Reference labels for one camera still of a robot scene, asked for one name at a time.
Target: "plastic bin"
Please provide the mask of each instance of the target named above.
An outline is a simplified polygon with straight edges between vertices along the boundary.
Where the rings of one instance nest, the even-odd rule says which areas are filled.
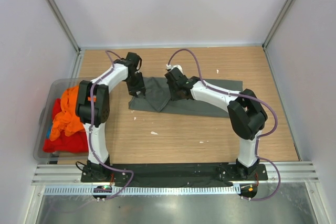
[[[59,161],[59,160],[71,160],[71,159],[87,159],[87,153],[66,153],[66,152],[54,152],[46,153],[43,151],[43,145],[45,138],[47,136],[47,131],[52,125],[52,108],[54,106],[55,100],[61,98],[63,92],[73,86],[78,85],[82,80],[92,80],[93,78],[73,78],[73,79],[60,79],[55,81],[49,91],[48,99],[46,106],[41,112],[39,120],[39,131],[37,135],[37,141],[34,148],[33,156],[40,164],[46,164],[50,161]]]

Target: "gray cloth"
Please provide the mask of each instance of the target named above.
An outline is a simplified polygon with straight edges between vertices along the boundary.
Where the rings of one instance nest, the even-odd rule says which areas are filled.
[[[166,78],[144,77],[146,96],[133,97],[129,109],[181,115],[202,115],[228,118],[228,113],[209,103],[195,100],[171,101]],[[212,85],[230,90],[243,90],[242,81],[207,79]]]

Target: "wooden surface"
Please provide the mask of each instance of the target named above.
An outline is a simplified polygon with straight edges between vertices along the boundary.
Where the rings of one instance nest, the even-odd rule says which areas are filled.
[[[142,57],[144,76],[163,77],[165,64],[176,49],[115,50],[121,57],[128,51]],[[298,160],[262,48],[192,48],[192,51],[198,57],[204,78],[241,80],[243,89],[252,89],[277,112],[278,129],[271,136],[261,138],[259,155],[273,161]],[[187,52],[176,55],[173,64],[181,65],[188,77],[198,76],[195,62]],[[87,50],[80,77],[99,76],[110,65],[103,50]],[[110,117],[106,123],[106,143],[112,163],[232,162],[237,158],[238,136],[228,118],[131,111],[128,109],[130,100],[125,83],[112,91]],[[271,113],[266,112],[269,119],[264,132],[274,124]]]

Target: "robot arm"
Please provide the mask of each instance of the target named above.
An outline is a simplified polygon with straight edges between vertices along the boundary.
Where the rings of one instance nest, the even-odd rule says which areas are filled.
[[[192,99],[204,101],[217,106],[229,113],[231,124],[235,133],[239,136],[239,155],[236,160],[239,172],[243,177],[250,175],[259,163],[255,154],[256,140],[264,128],[267,114],[260,103],[240,97],[225,95],[210,90],[212,86],[228,94],[245,94],[256,97],[251,90],[243,92],[222,89],[205,82],[206,86],[198,77],[188,79],[182,73],[180,66],[167,66],[165,74],[171,93],[172,100]]]
[[[129,52],[125,59],[115,60],[113,71],[108,69],[101,76],[91,81],[81,81],[79,84],[76,115],[80,118],[84,125],[87,139],[89,139],[89,127],[91,125],[91,104],[90,104],[90,89],[94,82],[101,79],[93,90],[95,117],[94,126],[92,127],[91,143],[99,159],[110,165],[109,153],[106,148],[105,141],[105,123],[110,114],[110,92],[121,81],[125,81],[130,95],[135,97],[142,93],[145,95],[145,86],[142,73],[139,72],[138,66],[141,66],[142,59],[139,55]],[[110,171],[104,169],[98,160],[92,154],[89,148],[89,156],[87,166],[85,167],[88,173],[95,173],[95,177],[105,178],[109,176]]]

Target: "blue cloth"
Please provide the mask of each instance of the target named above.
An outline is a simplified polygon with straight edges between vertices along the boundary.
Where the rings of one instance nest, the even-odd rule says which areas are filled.
[[[50,126],[50,128],[48,129],[48,132],[47,132],[47,138],[49,139],[50,138],[50,134],[51,134],[51,128],[52,128],[53,125]]]

